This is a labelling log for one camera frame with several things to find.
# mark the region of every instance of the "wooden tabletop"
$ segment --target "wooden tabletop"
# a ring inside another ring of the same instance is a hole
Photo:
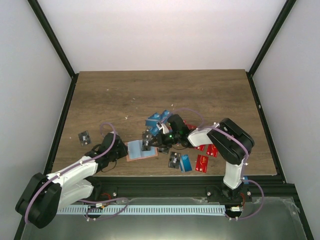
[[[249,157],[246,175],[275,175],[266,136],[244,70],[164,70],[164,71],[90,71],[81,72],[66,118],[52,171],[79,160],[103,137],[99,126],[111,122],[124,142],[139,140],[146,129],[145,119],[153,113],[190,108],[202,114],[212,125],[230,118],[248,134],[255,146]],[[193,112],[177,112],[188,124],[201,120]],[[81,146],[78,134],[88,131],[92,143]],[[226,161],[209,157],[207,173],[195,171],[196,149],[175,150],[188,154],[193,171],[181,173],[168,167],[169,156],[127,162],[121,158],[117,166],[102,176],[174,176],[224,175]],[[111,169],[111,162],[104,170]]]

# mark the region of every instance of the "wooden table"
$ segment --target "wooden table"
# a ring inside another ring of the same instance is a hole
[[[61,141],[53,165],[58,171],[80,159],[102,142],[99,126],[111,122],[124,142],[141,139],[145,119],[163,110],[190,108],[200,112],[207,124],[230,118],[250,134],[255,146],[245,169],[247,175],[275,175],[266,136],[244,70],[165,70],[81,72],[75,87]],[[178,113],[189,124],[198,125],[193,112]],[[92,143],[81,146],[78,134],[88,131]],[[188,154],[193,171],[181,173],[168,167],[169,156],[127,162],[118,160],[115,169],[102,176],[224,175],[225,160],[210,157],[207,173],[195,171],[196,149]],[[111,169],[111,162],[104,170]]]

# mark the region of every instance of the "metal floor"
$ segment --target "metal floor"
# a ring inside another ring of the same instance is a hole
[[[148,204],[155,202],[150,198],[138,205],[146,201]],[[246,203],[243,215],[251,214],[258,207],[259,198],[256,203]],[[27,225],[22,239],[303,240],[306,237],[298,211],[291,199],[266,197],[258,215],[238,222],[229,221],[224,216],[199,215],[120,215],[113,219],[87,222],[82,215],[57,215],[43,229]]]

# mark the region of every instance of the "white wall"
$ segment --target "white wall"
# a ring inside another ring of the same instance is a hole
[[[16,203],[43,172],[70,77],[26,0],[0,8],[0,238],[14,239]]]
[[[296,1],[254,82],[279,158],[320,239],[320,1]]]
[[[40,0],[78,71],[246,69],[285,0]]]

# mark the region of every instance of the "black card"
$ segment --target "black card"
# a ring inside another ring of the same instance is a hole
[[[180,152],[172,151],[170,153],[170,159],[169,159],[168,167],[172,168],[172,169],[179,169],[179,167],[180,167],[180,158],[181,158],[181,153]]]
[[[158,153],[169,154],[170,148],[158,147]]]
[[[84,131],[78,134],[79,140],[82,146],[86,146],[91,143],[91,138],[88,131]]]
[[[150,141],[152,138],[152,134],[150,132],[144,131],[142,133],[142,151],[150,151],[151,146],[150,146]]]

